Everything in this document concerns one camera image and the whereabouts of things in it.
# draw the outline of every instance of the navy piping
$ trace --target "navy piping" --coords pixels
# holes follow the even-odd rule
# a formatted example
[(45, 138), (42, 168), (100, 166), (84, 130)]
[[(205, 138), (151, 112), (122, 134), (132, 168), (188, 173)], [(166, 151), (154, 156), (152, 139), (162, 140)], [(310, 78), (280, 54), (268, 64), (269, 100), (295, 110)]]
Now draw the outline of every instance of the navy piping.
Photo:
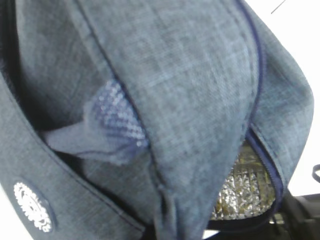
[(261, 44), (260, 37), (259, 37), (258, 31), (256, 29), (256, 26), (254, 24), (254, 21), (252, 20), (248, 10), (246, 9), (246, 7), (244, 6), (244, 4), (242, 3), (241, 0), (236, 0), (235, 2), (237, 3), (238, 7), (240, 8), (240, 10), (244, 14), (246, 20), (248, 21), (248, 24), (249, 24), (251, 31), (252, 31), (253, 39), (256, 43), (256, 50), (257, 50), (257, 55), (258, 55), (258, 71), (259, 71), (258, 88), (257, 88), (257, 94), (256, 94), (256, 98), (255, 98), (255, 101), (253, 104), (252, 112), (251, 112), (251, 115), (250, 115), (249, 121), (248, 121), (249, 123), (251, 123), (252, 118), (254, 117), (254, 114), (257, 110), (259, 98), (260, 98), (262, 87), (263, 87), (263, 80), (264, 80), (264, 76), (265, 76), (265, 72), (266, 72), (265, 52), (263, 49), (263, 45)]

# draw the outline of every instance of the seam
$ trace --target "seam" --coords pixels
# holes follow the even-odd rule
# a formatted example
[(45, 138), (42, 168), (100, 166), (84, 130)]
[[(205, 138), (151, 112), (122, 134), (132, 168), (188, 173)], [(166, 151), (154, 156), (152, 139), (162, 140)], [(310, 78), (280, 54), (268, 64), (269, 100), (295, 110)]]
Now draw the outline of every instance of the seam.
[[(253, 53), (252, 53), (252, 50), (251, 48), (249, 47), (249, 41), (248, 41), (248, 38), (247, 38), (247, 35), (245, 34), (245, 32), (242, 30), (241, 28), (241, 24), (239, 22), (239, 20), (237, 19), (236, 15), (227, 7), (226, 5), (226, 2), (222, 1), (223, 5), (224, 5), (224, 8), (226, 9), (226, 11), (228, 12), (228, 14), (230, 16), (232, 16), (235, 24), (238, 26), (238, 29), (239, 29), (239, 32), (240, 32), (240, 35), (241, 35), (241, 38), (243, 39), (245, 45), (246, 45), (246, 49), (248, 51), (248, 57), (249, 57), (249, 69), (250, 69), (250, 80), (251, 80), (251, 86), (254, 86), (255, 84), (255, 80), (254, 80), (254, 77), (253, 77)], [(253, 105), (254, 105), (254, 102), (255, 102), (255, 99), (256, 99), (256, 91), (255, 91), (255, 88), (252, 87), (251, 88), (251, 101), (248, 105), (248, 110), (247, 110), (247, 113), (245, 115), (245, 118), (241, 124), (241, 131), (242, 131), (242, 136), (240, 136), (240, 139), (244, 138), (245, 137), (245, 133), (246, 133), (246, 122), (248, 122), (250, 116), (251, 116), (251, 113), (252, 113), (252, 108), (253, 108)]]
[(279, 161), (278, 155), (276, 154), (276, 152), (274, 151), (273, 147), (270, 146), (269, 141), (267, 141), (267, 139), (265, 138), (265, 136), (262, 134), (262, 131), (260, 130), (260, 128), (258, 126), (256, 126), (253, 122), (251, 123), (251, 129), (256, 133), (256, 135), (261, 138), (261, 143), (263, 143), (266, 147), (265, 150), (270, 154), (272, 161), (274, 162), (273, 159), (277, 160), (277, 163), (280, 166), (280, 169), (277, 169), (278, 172), (280, 172), (280, 176), (281, 178), (283, 178), (285, 184), (287, 184), (287, 181), (284, 179), (284, 173), (282, 171), (283, 165), (281, 164), (281, 161)]
[(57, 161), (54, 157), (51, 156), (51, 154), (53, 154), (51, 151), (48, 151), (44, 146), (43, 146), (43, 142), (40, 141), (39, 138), (35, 137), (35, 133), (33, 131), (31, 131), (31, 129), (29, 128), (29, 126), (27, 125), (27, 123), (24, 121), (24, 119), (22, 118), (21, 114), (19, 114), (17, 112), (17, 106), (16, 106), (16, 102), (12, 99), (12, 95), (8, 94), (8, 88), (6, 87), (5, 89), (8, 99), (10, 100), (11, 104), (13, 105), (14, 109), (15, 109), (15, 114), (18, 115), (19, 119), (21, 120), (22, 124), (25, 126), (26, 130), (29, 132), (30, 136), (33, 138), (33, 140), (36, 142), (36, 144), (44, 151), (47, 153), (47, 155), (53, 160), (53, 162), (55, 162), (61, 169), (63, 169), (75, 182), (77, 182), (81, 187), (83, 187), (85, 190), (87, 190), (89, 193), (91, 193), (93, 196), (95, 196), (98, 200), (100, 200), (102, 203), (104, 203), (106, 206), (108, 206), (114, 213), (116, 213), (117, 216), (119, 216), (122, 220), (124, 220), (127, 224), (129, 224), (131, 227), (133, 227), (134, 229), (138, 230), (139, 232), (143, 233), (143, 229), (141, 229), (140, 227), (134, 225), (133, 223), (130, 222), (129, 219), (127, 219), (123, 213), (124, 212), (119, 212), (118, 209), (116, 209), (114, 206), (110, 205), (110, 203), (106, 202), (102, 197), (98, 196), (96, 193), (94, 193), (91, 189), (89, 189), (87, 186), (85, 186), (81, 181), (79, 181), (78, 179), (76, 179), (73, 174), (71, 173), (71, 169), (67, 169), (66, 166), (62, 165), (59, 161)]

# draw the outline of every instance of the white embroidered logo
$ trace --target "white embroidered logo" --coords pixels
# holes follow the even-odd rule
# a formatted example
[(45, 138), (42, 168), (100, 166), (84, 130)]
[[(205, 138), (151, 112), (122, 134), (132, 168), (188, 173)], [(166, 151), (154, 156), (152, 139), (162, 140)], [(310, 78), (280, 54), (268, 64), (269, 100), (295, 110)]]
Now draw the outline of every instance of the white embroidered logo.
[(39, 197), (23, 182), (17, 182), (13, 188), (15, 198), (24, 215), (34, 226), (44, 233), (52, 230), (52, 222), (48, 211), (42, 206)]

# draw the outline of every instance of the denim fabric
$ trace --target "denim fabric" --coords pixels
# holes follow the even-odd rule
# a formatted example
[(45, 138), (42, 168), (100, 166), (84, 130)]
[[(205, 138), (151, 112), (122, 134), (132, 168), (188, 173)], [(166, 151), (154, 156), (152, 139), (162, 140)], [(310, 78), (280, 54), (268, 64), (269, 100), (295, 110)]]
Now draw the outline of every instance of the denim fabric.
[[(34, 239), (138, 240), (151, 224), (158, 240), (201, 239), (249, 127), (286, 187), (308, 136), (312, 93), (243, 4), (16, 1), (21, 79), (6, 80), (20, 105), (0, 76), (0, 181)], [(68, 146), (79, 136), (67, 129), (113, 79), (149, 147), (122, 165), (71, 156)], [(66, 149), (49, 148), (43, 131), (58, 131)], [(23, 216), (16, 177), (48, 200), (53, 233)]]
[(161, 199), (158, 239), (199, 239), (256, 98), (258, 54), (247, 20), (235, 2), (66, 3), (147, 131)]
[(249, 6), (246, 8), (259, 32), (266, 68), (250, 127), (268, 151), (287, 187), (309, 135), (314, 98), (292, 56), (253, 10)]

